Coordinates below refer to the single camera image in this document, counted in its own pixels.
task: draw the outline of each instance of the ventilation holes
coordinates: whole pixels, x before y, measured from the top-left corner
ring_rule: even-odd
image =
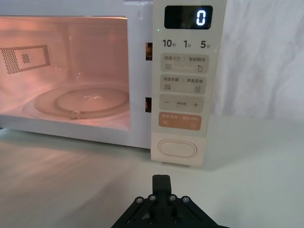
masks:
[[[29,63],[29,55],[28,54],[22,54],[22,60],[24,63]]]
[[[36,49],[36,48],[42,48],[43,49],[43,55],[45,58],[46,63],[42,65],[36,65],[36,66],[30,66],[26,68],[20,68],[18,64],[18,60],[15,54],[16,50],[27,50],[27,49]],[[20,73],[28,70],[33,70],[41,67],[47,67],[51,65],[51,61],[48,54],[48,47],[47,45],[38,45],[38,46],[27,46],[27,47],[4,47],[0,48],[2,52],[2,56],[4,58],[6,70],[8,74],[15,74]],[[24,63],[28,64],[30,63],[29,55],[28,54],[22,54],[22,60]]]

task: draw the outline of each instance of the bolt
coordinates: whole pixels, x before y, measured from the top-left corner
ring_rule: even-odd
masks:
[[[174,220],[174,223],[175,223],[175,224],[180,224],[180,223],[181,223],[180,218],[176,218],[176,219]]]
[[[170,199],[171,201],[175,201],[175,200],[176,200],[176,197],[172,195],[172,196],[169,197],[169,199]]]
[[[150,223],[150,224],[155,224],[155,222],[156,222],[156,220],[153,219],[153,218],[151,218],[151,219],[149,220],[149,223]]]
[[[150,198],[149,198],[151,201],[154,201],[154,200],[156,200],[156,197],[155,196],[150,196]]]
[[[136,199],[136,203],[142,203],[142,202],[143,202],[142,198],[137,198]]]
[[[184,197],[184,198],[182,198],[182,201],[184,203],[188,203],[190,201],[190,199],[189,199],[189,197]]]

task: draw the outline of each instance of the white tabletop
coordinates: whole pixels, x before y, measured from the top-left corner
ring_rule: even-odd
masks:
[[[212,116],[202,168],[148,150],[0,130],[0,228],[110,228],[168,174],[231,228],[304,226],[304,124]]]

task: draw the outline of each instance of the microwave oven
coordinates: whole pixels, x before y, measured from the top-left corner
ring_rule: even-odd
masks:
[[[226,0],[0,4],[0,127],[202,164]]]

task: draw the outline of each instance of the white curtain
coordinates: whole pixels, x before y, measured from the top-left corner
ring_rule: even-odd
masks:
[[[304,0],[228,0],[213,114],[304,118]]]

